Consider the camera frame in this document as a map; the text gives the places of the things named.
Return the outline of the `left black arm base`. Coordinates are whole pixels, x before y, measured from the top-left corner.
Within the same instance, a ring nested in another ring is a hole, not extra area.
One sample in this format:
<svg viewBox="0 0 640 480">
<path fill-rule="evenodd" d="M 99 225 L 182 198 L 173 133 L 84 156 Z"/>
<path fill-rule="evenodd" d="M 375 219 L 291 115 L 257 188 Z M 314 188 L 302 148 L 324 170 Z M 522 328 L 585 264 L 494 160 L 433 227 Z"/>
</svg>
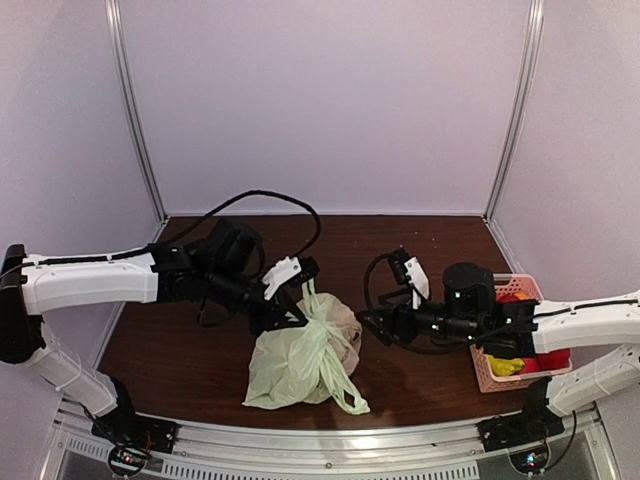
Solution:
<svg viewBox="0 0 640 480">
<path fill-rule="evenodd" d="M 131 478 L 147 466 L 153 453 L 173 452 L 178 424 L 138 414 L 125 385 L 116 378 L 110 380 L 116 392 L 115 409 L 103 416 L 86 408 L 84 412 L 92 422 L 91 433 L 113 445 L 106 460 L 109 469 L 117 478 Z"/>
</svg>

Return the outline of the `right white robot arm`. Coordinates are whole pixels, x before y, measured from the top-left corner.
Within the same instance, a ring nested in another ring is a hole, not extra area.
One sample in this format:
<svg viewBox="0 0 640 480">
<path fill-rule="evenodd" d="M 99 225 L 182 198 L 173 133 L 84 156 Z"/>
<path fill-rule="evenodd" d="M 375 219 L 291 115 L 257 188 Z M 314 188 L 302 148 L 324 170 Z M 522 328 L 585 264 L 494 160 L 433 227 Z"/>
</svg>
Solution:
<svg viewBox="0 0 640 480">
<path fill-rule="evenodd" d="M 421 355 L 467 347 L 501 359 L 533 358 L 560 350 L 612 346 L 610 353 L 564 375 L 545 376 L 528 388 L 520 413 L 509 416 L 519 440 L 535 440 L 551 424 L 586 404 L 639 381 L 639 294 L 575 302 L 537 299 L 500 302 L 491 270 L 474 263 L 443 273 L 444 300 L 431 299 L 429 280 L 416 258 L 402 251 L 387 261 L 400 290 L 374 303 L 363 279 L 365 309 L 358 320 L 385 345 Z"/>
</svg>

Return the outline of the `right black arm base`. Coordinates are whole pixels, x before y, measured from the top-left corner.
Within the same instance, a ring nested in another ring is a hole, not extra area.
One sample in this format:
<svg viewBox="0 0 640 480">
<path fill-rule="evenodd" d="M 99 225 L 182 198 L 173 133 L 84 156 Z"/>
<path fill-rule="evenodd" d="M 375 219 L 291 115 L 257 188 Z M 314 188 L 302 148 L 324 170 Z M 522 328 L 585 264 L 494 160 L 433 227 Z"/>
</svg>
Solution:
<svg viewBox="0 0 640 480">
<path fill-rule="evenodd" d="M 565 431 L 563 418 L 549 408 L 550 377 L 532 383 L 517 413 L 494 416 L 477 424 L 486 453 L 507 449 L 515 470 L 533 477 L 549 471 L 552 462 L 549 439 Z"/>
</svg>

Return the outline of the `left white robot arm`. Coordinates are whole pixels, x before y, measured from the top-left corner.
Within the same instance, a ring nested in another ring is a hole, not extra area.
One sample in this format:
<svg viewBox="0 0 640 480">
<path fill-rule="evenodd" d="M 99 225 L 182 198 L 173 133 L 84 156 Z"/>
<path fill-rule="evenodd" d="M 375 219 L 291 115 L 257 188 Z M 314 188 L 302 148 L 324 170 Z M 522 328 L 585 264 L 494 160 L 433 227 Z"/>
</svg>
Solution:
<svg viewBox="0 0 640 480">
<path fill-rule="evenodd" d="M 80 257 L 29 255 L 10 246 L 1 268 L 1 360 L 27 365 L 74 398 L 123 444 L 144 433 L 126 387 L 84 367 L 44 328 L 46 312 L 103 303 L 215 302 L 250 320 L 254 335 L 302 327 L 307 320 L 287 293 L 319 272 L 299 253 L 266 265 L 252 228 L 219 221 L 203 239 Z"/>
</svg>

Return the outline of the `light green plastic bag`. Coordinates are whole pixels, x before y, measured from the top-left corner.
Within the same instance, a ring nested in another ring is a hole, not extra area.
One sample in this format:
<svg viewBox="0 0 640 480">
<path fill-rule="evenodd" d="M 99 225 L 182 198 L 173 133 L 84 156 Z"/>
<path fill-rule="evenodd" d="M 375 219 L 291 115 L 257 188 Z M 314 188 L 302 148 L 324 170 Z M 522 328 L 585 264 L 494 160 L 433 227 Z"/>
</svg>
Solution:
<svg viewBox="0 0 640 480">
<path fill-rule="evenodd" d="M 304 327 L 265 332 L 255 341 L 243 405 L 277 410 L 329 399 L 349 415 L 370 412 L 351 380 L 360 362 L 363 328 L 355 313 L 310 280 L 297 307 Z"/>
</svg>

